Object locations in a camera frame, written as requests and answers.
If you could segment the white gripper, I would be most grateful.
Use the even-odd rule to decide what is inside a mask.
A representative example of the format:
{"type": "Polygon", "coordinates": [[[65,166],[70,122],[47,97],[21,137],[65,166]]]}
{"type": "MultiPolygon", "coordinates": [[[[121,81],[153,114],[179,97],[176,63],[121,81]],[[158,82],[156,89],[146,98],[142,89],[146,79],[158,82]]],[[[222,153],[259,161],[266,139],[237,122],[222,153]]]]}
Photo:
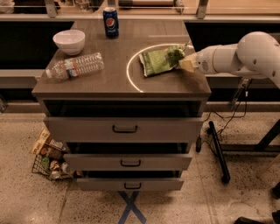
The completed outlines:
{"type": "MultiPolygon", "coordinates": [[[[194,49],[193,45],[185,45],[187,49],[194,49]]],[[[203,74],[215,74],[214,53],[217,46],[209,46],[197,54],[190,54],[181,59],[179,66],[187,72],[194,73],[198,68],[203,74]]]]}

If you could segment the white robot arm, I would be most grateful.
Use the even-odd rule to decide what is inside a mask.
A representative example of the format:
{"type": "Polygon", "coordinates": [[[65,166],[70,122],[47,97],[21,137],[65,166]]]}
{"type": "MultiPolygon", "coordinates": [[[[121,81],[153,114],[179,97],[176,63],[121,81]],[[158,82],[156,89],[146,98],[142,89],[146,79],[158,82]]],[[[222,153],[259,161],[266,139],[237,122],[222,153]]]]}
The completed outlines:
{"type": "Polygon", "coordinates": [[[248,79],[270,79],[280,88],[280,44],[266,32],[246,34],[237,44],[212,45],[185,56],[179,67],[194,73],[229,73],[248,79]]]}

